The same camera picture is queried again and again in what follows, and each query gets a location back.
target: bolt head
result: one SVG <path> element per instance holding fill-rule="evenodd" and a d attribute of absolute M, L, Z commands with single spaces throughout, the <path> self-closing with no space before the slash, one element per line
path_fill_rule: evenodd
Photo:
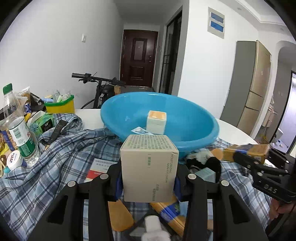
<path fill-rule="evenodd" d="M 222 186 L 225 186 L 225 187 L 229 186 L 229 182 L 226 180 L 222 180 L 221 184 L 222 184 Z"/>
<path fill-rule="evenodd" d="M 75 181 L 69 181 L 67 183 L 68 187 L 74 187 L 76 185 L 76 182 Z"/>
<path fill-rule="evenodd" d="M 191 180 L 194 180 L 196 178 L 196 175 L 193 173 L 188 174 L 188 178 Z"/>
<path fill-rule="evenodd" d="M 108 175 L 107 173 L 103 173 L 103 174 L 100 175 L 100 178 L 101 178 L 102 180 L 105 180 L 105 179 L 107 179 L 108 177 L 109 177 L 109 175 Z"/>

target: bicycle handlebar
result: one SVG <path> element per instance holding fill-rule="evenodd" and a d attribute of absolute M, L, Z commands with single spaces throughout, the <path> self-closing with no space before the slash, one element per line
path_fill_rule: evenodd
<path fill-rule="evenodd" d="M 120 85 L 120 86 L 125 86 L 125 82 L 124 81 L 120 81 L 120 80 L 110 80 L 110 79 L 104 79 L 104 78 L 99 78 L 99 77 L 94 77 L 91 76 L 91 74 L 77 74 L 77 73 L 72 73 L 72 78 L 79 78 L 79 79 L 84 79 L 84 80 L 101 80 L 101 81 L 107 81 L 110 82 L 111 84 L 114 85 Z"/>
<path fill-rule="evenodd" d="M 76 74 L 76 73 L 72 73 L 72 78 L 80 78 L 80 79 L 84 79 L 86 76 L 86 74 Z"/>

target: yellow plastic basket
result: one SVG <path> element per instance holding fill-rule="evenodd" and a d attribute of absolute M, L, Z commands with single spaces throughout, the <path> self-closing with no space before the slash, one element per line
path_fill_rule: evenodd
<path fill-rule="evenodd" d="M 59 103 L 44 103 L 48 113 L 57 114 L 57 113 L 74 113 L 74 95 L 71 95 L 65 101 Z"/>

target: bicycle seat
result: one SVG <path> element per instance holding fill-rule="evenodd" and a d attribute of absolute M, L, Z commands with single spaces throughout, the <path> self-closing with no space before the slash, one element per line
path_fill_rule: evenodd
<path fill-rule="evenodd" d="M 105 85 L 102 89 L 102 94 L 108 94 L 110 92 L 114 92 L 114 86 L 112 85 Z"/>

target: white table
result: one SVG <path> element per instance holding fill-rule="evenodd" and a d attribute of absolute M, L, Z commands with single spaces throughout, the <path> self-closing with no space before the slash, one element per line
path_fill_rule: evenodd
<path fill-rule="evenodd" d="M 82 119 L 84 129 L 93 130 L 104 126 L 100 109 L 77 109 L 75 114 Z M 217 121 L 220 127 L 219 138 L 222 140 L 236 145 L 257 144 L 257 142 L 238 128 L 222 120 L 217 119 Z"/>

